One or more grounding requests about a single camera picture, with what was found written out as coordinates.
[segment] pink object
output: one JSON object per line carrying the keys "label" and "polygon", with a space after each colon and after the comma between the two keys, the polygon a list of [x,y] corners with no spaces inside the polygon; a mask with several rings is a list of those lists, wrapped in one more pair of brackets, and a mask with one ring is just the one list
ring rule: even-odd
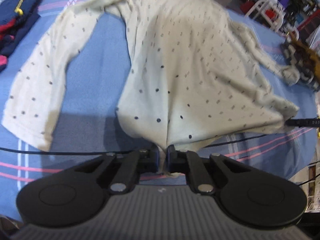
{"label": "pink object", "polygon": [[0,55],[0,66],[7,65],[7,63],[8,63],[7,57]]}

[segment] yellow knot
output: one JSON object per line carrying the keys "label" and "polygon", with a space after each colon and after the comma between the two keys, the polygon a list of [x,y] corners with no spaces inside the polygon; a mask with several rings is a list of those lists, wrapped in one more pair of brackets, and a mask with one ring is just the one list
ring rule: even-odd
{"label": "yellow knot", "polygon": [[17,9],[16,9],[16,12],[17,12],[20,16],[23,15],[23,11],[22,11],[20,8],[17,8]]}

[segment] silver bolt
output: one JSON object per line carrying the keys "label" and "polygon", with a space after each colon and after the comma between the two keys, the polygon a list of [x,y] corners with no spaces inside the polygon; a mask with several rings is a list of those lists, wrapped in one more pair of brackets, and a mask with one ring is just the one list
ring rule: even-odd
{"label": "silver bolt", "polygon": [[126,189],[126,185],[123,183],[114,183],[110,186],[110,189],[115,192],[122,192]]}
{"label": "silver bolt", "polygon": [[198,186],[198,190],[200,192],[211,192],[213,190],[213,186],[210,184],[201,184]]}

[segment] blue bedsheet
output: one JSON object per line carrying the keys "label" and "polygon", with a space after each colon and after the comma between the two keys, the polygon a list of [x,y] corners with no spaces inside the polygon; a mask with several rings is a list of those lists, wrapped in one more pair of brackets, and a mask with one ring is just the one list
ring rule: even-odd
{"label": "blue bedsheet", "polygon": [[[9,65],[0,75],[0,112],[8,98],[11,83],[36,42],[68,4],[80,0],[44,0],[39,7],[42,16],[9,58]],[[263,26],[230,12],[231,18],[254,28],[263,48],[275,60],[284,64],[279,44],[283,38]],[[115,107],[130,70],[125,39],[125,25],[117,17],[105,14],[85,46],[68,67],[67,92],[57,127],[52,152],[97,152],[148,148],[143,139],[132,139],[120,128]],[[316,116],[313,93],[307,88],[288,87],[282,80],[262,69],[274,88],[274,93],[300,107],[299,118]],[[257,134],[230,135],[215,141],[223,144],[250,138]],[[199,151],[201,156],[220,152],[273,174],[290,178],[311,160],[316,145],[314,129],[295,129],[287,134],[267,135],[246,141],[218,145]],[[0,147],[36,150],[18,140],[0,126]],[[0,213],[19,219],[15,208],[18,190],[26,183],[42,176],[83,162],[92,156],[56,156],[14,154],[0,151]],[[163,175],[143,176],[144,184],[184,184],[184,176],[175,179]]]}

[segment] gray ribbed panel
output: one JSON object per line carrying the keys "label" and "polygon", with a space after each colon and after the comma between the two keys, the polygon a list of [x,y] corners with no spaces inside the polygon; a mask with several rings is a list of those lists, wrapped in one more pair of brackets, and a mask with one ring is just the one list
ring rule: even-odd
{"label": "gray ribbed panel", "polygon": [[71,228],[27,226],[14,240],[307,240],[297,227],[275,231],[246,228],[232,221],[213,198],[189,186],[137,185],[113,196],[96,217]]}

